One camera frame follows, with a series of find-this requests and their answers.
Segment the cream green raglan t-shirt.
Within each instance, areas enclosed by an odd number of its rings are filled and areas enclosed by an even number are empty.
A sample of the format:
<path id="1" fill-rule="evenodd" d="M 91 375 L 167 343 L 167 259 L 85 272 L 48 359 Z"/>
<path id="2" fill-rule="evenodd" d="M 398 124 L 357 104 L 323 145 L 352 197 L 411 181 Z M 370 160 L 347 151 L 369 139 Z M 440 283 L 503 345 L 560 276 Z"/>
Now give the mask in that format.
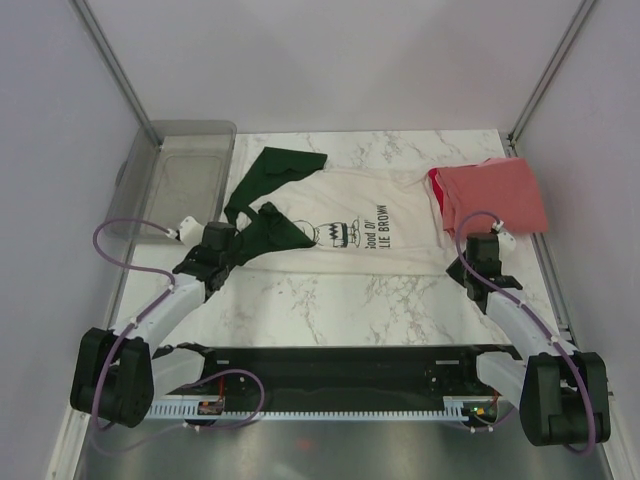
<path id="1" fill-rule="evenodd" d="M 323 153 L 266 147 L 224 208 L 247 268 L 372 275 L 444 273 L 454 253 L 438 232 L 424 173 L 338 168 Z"/>

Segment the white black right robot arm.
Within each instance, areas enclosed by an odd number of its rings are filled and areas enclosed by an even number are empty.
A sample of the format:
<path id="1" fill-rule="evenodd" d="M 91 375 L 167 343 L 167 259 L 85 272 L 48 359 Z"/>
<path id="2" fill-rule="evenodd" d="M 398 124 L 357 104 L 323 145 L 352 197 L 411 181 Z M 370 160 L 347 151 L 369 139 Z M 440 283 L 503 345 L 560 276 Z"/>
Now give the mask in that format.
<path id="1" fill-rule="evenodd" d="M 588 453 L 611 436 L 607 372 L 595 352 L 581 352 L 557 336 L 502 272 L 496 233 L 468 236 L 448 275 L 508 337 L 518 353 L 490 352 L 463 363 L 458 381 L 467 392 L 487 387 L 517 411 L 535 446 L 564 445 Z"/>

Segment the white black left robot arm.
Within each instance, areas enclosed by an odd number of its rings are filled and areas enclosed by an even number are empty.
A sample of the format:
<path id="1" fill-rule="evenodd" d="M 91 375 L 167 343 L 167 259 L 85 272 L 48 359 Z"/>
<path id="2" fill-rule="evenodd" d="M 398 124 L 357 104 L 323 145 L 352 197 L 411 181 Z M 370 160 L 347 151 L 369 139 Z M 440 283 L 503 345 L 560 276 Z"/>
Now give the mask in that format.
<path id="1" fill-rule="evenodd" d="M 168 235 L 188 247 L 185 258 L 162 274 L 165 290 L 138 313 L 110 329 L 93 327 L 81 338 L 70 405 L 94 419 L 135 427 L 153 401 L 184 384 L 208 393 L 219 369 L 191 349 L 168 347 L 167 336 L 219 291 L 234 267 L 236 228 L 199 224 L 187 217 Z"/>

